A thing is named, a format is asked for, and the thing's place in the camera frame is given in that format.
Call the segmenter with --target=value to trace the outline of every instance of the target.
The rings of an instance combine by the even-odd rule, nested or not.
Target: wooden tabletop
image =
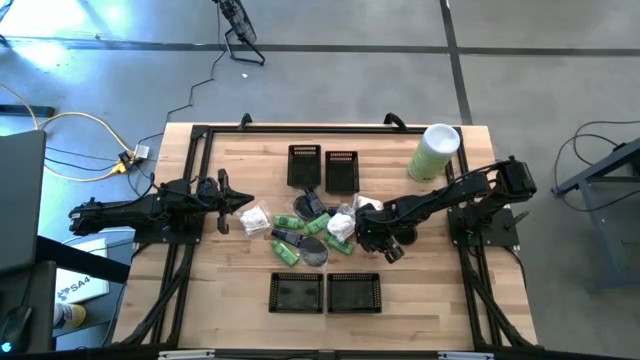
[[[182,177],[192,125],[167,124],[155,172],[157,183]],[[469,168],[492,163],[488,129],[465,126],[462,131]],[[254,195],[256,202],[266,202],[272,214],[288,214],[298,195],[287,186],[288,146],[320,144],[323,152],[358,151],[361,194],[386,201],[422,194],[446,184],[444,176],[429,184],[419,184],[407,174],[407,164],[419,138],[419,135],[389,134],[216,134],[208,173],[215,177],[218,169],[226,169],[232,189]],[[201,153],[202,146],[194,174],[199,170]],[[349,196],[324,192],[324,175],[318,194],[325,204],[351,203]],[[246,239],[237,217],[228,217],[229,234],[218,233],[216,217],[207,216],[202,242],[196,249],[181,347],[472,349],[460,261],[450,244],[444,212],[433,214],[418,226],[418,240],[405,246],[406,255],[394,264],[389,264],[380,253],[365,252],[355,239],[350,240],[355,247],[351,256],[331,252],[325,273],[380,274],[382,314],[375,315],[269,313],[271,273],[316,270],[302,261],[294,268],[287,267],[273,254],[271,236],[261,233]],[[166,252],[166,245],[151,245],[134,259],[114,341],[129,335],[157,299]],[[535,343],[518,264],[504,249],[488,248],[486,252],[496,302],[523,336]],[[163,336],[169,332],[172,308],[173,300]],[[478,309],[485,338],[489,339],[484,306]]]

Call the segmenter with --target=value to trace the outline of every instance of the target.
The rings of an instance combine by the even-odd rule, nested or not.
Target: black plastic basket
[[[327,193],[351,195],[360,191],[357,151],[327,151],[325,168]]]
[[[321,179],[320,145],[289,145],[287,185],[315,188]]]
[[[328,274],[327,308],[329,313],[381,313],[380,274]]]
[[[269,312],[322,314],[323,294],[322,274],[273,273]]]

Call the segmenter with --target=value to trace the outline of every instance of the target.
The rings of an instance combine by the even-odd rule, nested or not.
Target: gray floor
[[[209,0],[52,3],[16,0],[0,24],[0,33],[217,42],[215,7]],[[262,44],[446,45],[436,0],[245,0],[245,6]],[[450,0],[450,6],[460,46],[640,46],[636,1]],[[0,82],[31,103],[100,116],[135,144],[162,131],[166,112],[187,103],[189,88],[209,76],[218,54],[64,50],[36,43],[0,50]],[[223,58],[215,69],[216,81],[198,87],[194,107],[174,113],[170,121],[238,121],[250,112],[256,121],[378,123],[393,111],[408,123],[460,124],[446,54],[272,52],[265,56],[264,68]],[[640,292],[627,288],[593,295],[584,290],[586,282],[602,275],[594,229],[586,214],[571,211],[548,189],[558,148],[580,124],[638,120],[640,58],[462,56],[461,62],[474,124],[490,127],[496,156],[514,154],[527,161],[540,189],[531,201],[516,206],[531,211],[519,231],[540,343],[556,350],[637,357]],[[1,92],[0,103],[4,102],[14,100]],[[26,118],[3,118],[0,134],[30,126]],[[594,126],[589,131],[622,142],[635,139],[640,125]],[[581,151],[589,159],[611,150],[606,143],[582,140]],[[99,126],[76,118],[53,124],[49,141],[98,156],[112,157],[119,150]],[[150,144],[157,149],[159,139]],[[583,167],[567,151],[559,177]],[[145,186],[144,179],[134,181],[139,188]],[[122,177],[79,184],[45,175],[44,186],[53,195],[42,200],[40,233],[56,239],[71,236],[67,212],[89,196],[134,197]],[[581,205],[578,198],[569,201]],[[640,198],[628,201],[637,203]],[[78,346],[77,341],[64,343]]]

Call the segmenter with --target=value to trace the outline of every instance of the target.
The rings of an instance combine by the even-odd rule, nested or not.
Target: green bottle
[[[322,231],[327,227],[329,220],[331,220],[331,216],[329,214],[322,214],[322,216],[308,223],[307,226],[304,227],[304,234],[309,236]]]
[[[340,251],[345,255],[351,255],[351,253],[353,252],[353,245],[349,244],[346,241],[343,243],[340,243],[340,241],[338,241],[338,238],[335,237],[335,235],[331,235],[331,234],[325,235],[324,241],[327,242],[327,245]]]
[[[304,227],[304,221],[293,216],[276,215],[273,219],[273,223],[277,227],[283,227],[287,229],[298,230]]]
[[[280,257],[280,259],[282,259],[282,261],[284,261],[285,263],[287,263],[287,265],[289,265],[289,267],[293,267],[295,264],[298,263],[298,255],[296,255],[293,251],[291,251],[287,245],[273,240],[271,241],[271,248],[273,249],[273,252],[276,253],[276,255],[278,255],[278,257]]]

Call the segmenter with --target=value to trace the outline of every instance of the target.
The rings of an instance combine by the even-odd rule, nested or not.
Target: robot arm
[[[211,178],[201,179],[196,194],[191,194],[190,182],[182,179],[162,183],[157,190],[134,201],[102,203],[91,198],[71,210],[69,230],[78,236],[118,226],[182,231],[189,228],[196,215],[218,212],[218,230],[226,234],[229,232],[226,215],[254,199],[252,195],[233,191],[224,169],[218,171],[217,183]]]
[[[487,173],[497,171],[495,180]],[[382,210],[366,205],[356,211],[357,241],[368,251],[384,253],[389,263],[404,255],[401,245],[417,238],[415,227],[439,210],[481,197],[478,203],[465,207],[464,226],[477,231],[490,224],[493,214],[504,205],[526,201],[536,192],[527,164],[510,157],[464,174],[444,188],[429,194],[408,195],[384,203]]]

